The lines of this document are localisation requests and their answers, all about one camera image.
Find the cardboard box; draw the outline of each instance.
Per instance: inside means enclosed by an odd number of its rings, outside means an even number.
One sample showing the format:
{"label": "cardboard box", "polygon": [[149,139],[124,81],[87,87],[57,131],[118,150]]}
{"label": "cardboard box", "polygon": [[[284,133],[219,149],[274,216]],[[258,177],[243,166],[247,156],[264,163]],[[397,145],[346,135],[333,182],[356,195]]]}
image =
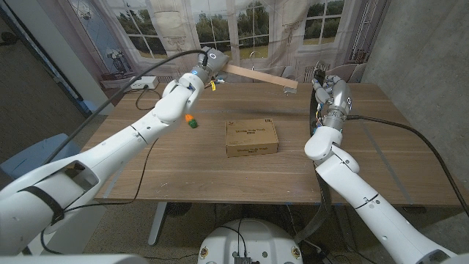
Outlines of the cardboard box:
{"label": "cardboard box", "polygon": [[229,157],[277,153],[276,128],[270,118],[226,121],[226,154]]}

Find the black cable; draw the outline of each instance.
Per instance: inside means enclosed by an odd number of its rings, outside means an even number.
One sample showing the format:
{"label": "black cable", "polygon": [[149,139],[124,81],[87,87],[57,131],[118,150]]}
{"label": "black cable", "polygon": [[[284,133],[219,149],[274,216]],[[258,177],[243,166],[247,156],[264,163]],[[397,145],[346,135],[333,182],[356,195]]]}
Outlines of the black cable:
{"label": "black cable", "polygon": [[[227,228],[231,231],[235,231],[237,234],[238,234],[238,237],[241,237],[241,239],[243,239],[243,244],[244,244],[244,257],[247,257],[248,256],[248,253],[246,251],[246,242],[244,241],[244,237],[243,235],[241,235],[241,233],[239,233],[238,231],[236,231],[236,229],[233,229],[231,227],[225,227],[225,226],[220,226],[220,227],[223,227],[223,228]],[[238,250],[237,250],[237,255],[240,256],[240,250],[239,250],[239,247],[238,247]]]}
{"label": "black cable", "polygon": [[[240,227],[241,227],[241,221],[243,220],[243,217],[240,219],[240,223],[237,226],[237,256],[240,256]],[[246,248],[244,248],[244,257],[246,257]]]}
{"label": "black cable", "polygon": [[[137,92],[141,92],[143,90],[144,90],[143,88],[131,89],[131,90],[128,90],[127,92],[124,92],[124,95],[134,94],[134,93],[137,93]],[[154,92],[154,93],[157,93],[158,95],[160,95],[160,93],[156,92],[155,89],[147,89],[147,90],[148,90],[148,92]]]}
{"label": "black cable", "polygon": [[98,206],[98,205],[128,205],[132,202],[135,202],[135,200],[137,199],[137,196],[139,195],[139,192],[140,192],[141,182],[144,179],[145,168],[147,167],[149,154],[152,152],[152,149],[155,146],[156,141],[157,141],[157,139],[155,140],[155,142],[153,142],[152,146],[148,150],[147,157],[145,158],[144,168],[141,171],[139,187],[137,187],[137,192],[135,193],[135,196],[133,197],[133,199],[131,201],[129,201],[129,202],[103,202],[103,203],[90,204],[90,205],[80,205],[80,206],[76,206],[74,208],[65,209],[64,213],[70,212],[72,210],[80,209],[80,208],[87,208],[87,207]]}
{"label": "black cable", "polygon": [[44,230],[41,231],[41,245],[43,246],[44,250],[46,250],[47,252],[49,252],[49,253],[51,253],[51,254],[63,254],[63,253],[57,252],[57,251],[55,251],[55,250],[49,249],[49,248],[45,245],[45,242],[44,242]]}
{"label": "black cable", "polygon": [[457,199],[461,203],[462,209],[464,209],[466,214],[469,216],[468,204],[464,200],[464,197],[461,195],[461,192],[459,191],[459,188],[457,188],[457,185],[454,182],[454,178],[451,176],[451,173],[449,172],[448,167],[446,167],[445,161],[443,161],[443,158],[441,158],[440,153],[438,153],[438,151],[435,149],[435,147],[433,147],[432,143],[430,143],[430,141],[428,139],[426,139],[426,137],[422,133],[418,132],[415,128],[411,128],[408,125],[403,125],[403,124],[399,124],[399,123],[391,122],[391,121],[387,121],[387,120],[381,120],[381,119],[374,118],[374,117],[364,117],[364,116],[360,116],[360,115],[349,115],[349,116],[347,116],[347,120],[368,120],[368,121],[373,121],[373,122],[380,122],[382,124],[392,125],[392,126],[396,126],[398,128],[404,128],[404,129],[414,133],[415,135],[417,135],[422,141],[425,142],[425,144],[428,146],[428,148],[433,152],[433,154],[437,158],[438,162],[440,162],[441,168],[445,172],[445,175],[448,178],[449,183],[451,184],[451,187],[453,188],[453,191],[457,196]]}
{"label": "black cable", "polygon": [[104,102],[102,105],[100,105],[96,111],[93,112],[93,114],[91,114],[83,123],[81,123],[80,126],[78,126],[77,129],[75,129],[75,131],[73,131],[68,137],[67,139],[65,139],[50,155],[49,157],[44,161],[43,165],[45,164],[48,164],[49,162],[51,162],[53,160],[53,158],[59,154],[60,150],[62,150],[70,141],[72,141],[73,138],[75,138],[75,136],[86,126],[88,125],[91,120],[93,120],[105,107],[107,107],[108,104],[111,103],[112,100],[114,100],[115,98],[117,98],[118,96],[120,96],[128,87],[130,87],[134,82],[136,82],[137,80],[139,80],[142,76],[144,76],[145,74],[149,73],[151,70],[154,70],[155,68],[157,67],[160,67],[161,65],[167,63],[167,62],[170,62],[171,60],[173,59],[176,59],[180,56],[184,56],[184,55],[187,55],[187,54],[204,54],[205,55],[205,58],[204,58],[204,61],[202,63],[202,66],[207,66],[207,61],[208,61],[208,54],[206,51],[203,51],[203,50],[192,50],[192,51],[183,51],[183,52],[180,52],[178,54],[175,54],[173,56],[170,56],[164,60],[162,60],[161,62],[159,63],[155,63],[153,66],[151,67],[148,67],[146,70],[144,70],[142,73],[138,74],[135,78],[133,78],[132,80],[130,80],[126,85],[124,85],[123,87],[121,87],[119,89],[119,91],[117,91],[115,94],[113,94],[106,102]]}
{"label": "black cable", "polygon": [[189,254],[189,255],[182,256],[182,257],[170,257],[170,258],[163,258],[163,257],[144,257],[144,258],[151,259],[151,260],[181,260],[185,257],[192,257],[198,254],[199,253],[194,253],[194,254]]}
{"label": "black cable", "polygon": [[[80,205],[80,206],[77,206],[77,207],[74,207],[74,208],[66,209],[66,210],[64,210],[64,213],[70,212],[72,210],[80,209],[80,208],[87,208],[87,207],[98,206],[98,205],[128,205],[128,204],[134,202],[137,199],[137,196],[139,195],[141,182],[144,179],[145,168],[147,167],[148,157],[149,157],[149,154],[152,152],[153,146],[155,146],[156,141],[157,141],[157,139],[155,140],[155,142],[153,142],[152,146],[148,150],[147,157],[145,158],[144,168],[141,172],[139,187],[137,187],[137,192],[135,193],[135,196],[133,197],[133,199],[131,201],[129,201],[129,202],[103,202],[103,203],[90,204],[90,205]],[[47,252],[52,253],[52,254],[62,254],[60,252],[56,252],[52,249],[49,249],[45,245],[45,243],[44,243],[44,230],[41,232],[40,240],[41,240],[41,245],[43,246],[44,250],[46,250]]]}
{"label": "black cable", "polygon": [[366,257],[365,255],[361,254],[359,251],[355,250],[354,248],[352,248],[347,242],[344,241],[344,243],[349,247],[349,249],[351,249],[354,253],[358,254],[360,257],[362,257],[363,259],[365,260],[368,260],[368,262],[372,263],[372,264],[377,264],[375,261],[373,260],[370,260],[368,257]]}
{"label": "black cable", "polygon": [[152,109],[154,108],[154,106],[153,106],[153,107],[150,107],[150,108],[147,108],[147,109],[142,109],[142,108],[139,107],[140,98],[144,95],[144,93],[145,93],[146,91],[149,91],[149,89],[148,89],[148,85],[145,84],[145,86],[144,86],[144,88],[143,88],[143,91],[141,91],[141,94],[139,95],[139,97],[138,97],[137,100],[135,101],[135,107],[136,107],[138,110],[146,110],[146,111],[148,111],[148,110],[152,110]]}
{"label": "black cable", "polygon": [[215,214],[215,223],[213,224],[213,229],[217,226],[217,204],[213,204],[213,213]]}

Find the wall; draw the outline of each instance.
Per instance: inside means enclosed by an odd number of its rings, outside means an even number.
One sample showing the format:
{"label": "wall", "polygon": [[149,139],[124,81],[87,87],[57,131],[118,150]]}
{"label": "wall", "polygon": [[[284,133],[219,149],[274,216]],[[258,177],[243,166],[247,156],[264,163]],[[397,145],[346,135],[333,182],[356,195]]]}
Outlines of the wall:
{"label": "wall", "polygon": [[[11,32],[0,19],[0,32]],[[70,134],[84,117],[18,41],[0,47],[0,163],[45,138]],[[5,176],[0,175],[0,188]]]}
{"label": "wall", "polygon": [[[84,100],[90,101],[98,107],[108,99],[37,0],[10,0],[7,3],[56,63],[57,67],[67,76],[70,83],[80,92]],[[112,105],[107,106],[101,113],[109,114],[112,109],[114,109]]]}
{"label": "wall", "polygon": [[466,188],[468,43],[469,2],[393,0],[362,79],[381,87]]}

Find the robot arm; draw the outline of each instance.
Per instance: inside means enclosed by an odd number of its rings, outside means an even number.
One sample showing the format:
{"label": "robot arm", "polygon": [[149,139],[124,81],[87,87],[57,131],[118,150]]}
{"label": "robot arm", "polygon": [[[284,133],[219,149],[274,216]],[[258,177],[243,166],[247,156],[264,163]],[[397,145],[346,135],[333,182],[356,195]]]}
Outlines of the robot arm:
{"label": "robot arm", "polygon": [[396,263],[432,263],[431,260],[456,257],[412,227],[358,175],[358,163],[339,148],[352,103],[345,81],[328,76],[323,85],[316,79],[313,82],[317,101],[328,106],[322,123],[305,145],[305,153],[317,165],[319,176],[354,207]]}
{"label": "robot arm", "polygon": [[42,230],[59,229],[92,201],[107,179],[162,135],[173,131],[204,91],[204,84],[228,62],[208,47],[191,73],[170,82],[154,109],[96,147],[41,166],[0,191],[0,255],[18,254]]}

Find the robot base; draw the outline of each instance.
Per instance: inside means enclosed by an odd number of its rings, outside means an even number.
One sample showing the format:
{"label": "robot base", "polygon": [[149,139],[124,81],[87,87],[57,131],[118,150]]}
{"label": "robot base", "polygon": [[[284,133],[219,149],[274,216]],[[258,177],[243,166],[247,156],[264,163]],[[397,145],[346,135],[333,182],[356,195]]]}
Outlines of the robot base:
{"label": "robot base", "polygon": [[238,219],[224,225],[233,230],[222,226],[205,238],[197,263],[303,263],[300,249],[293,238],[267,221],[242,219],[239,233],[244,237],[245,247],[241,237],[238,245],[238,234],[234,230],[238,230],[240,221]]}

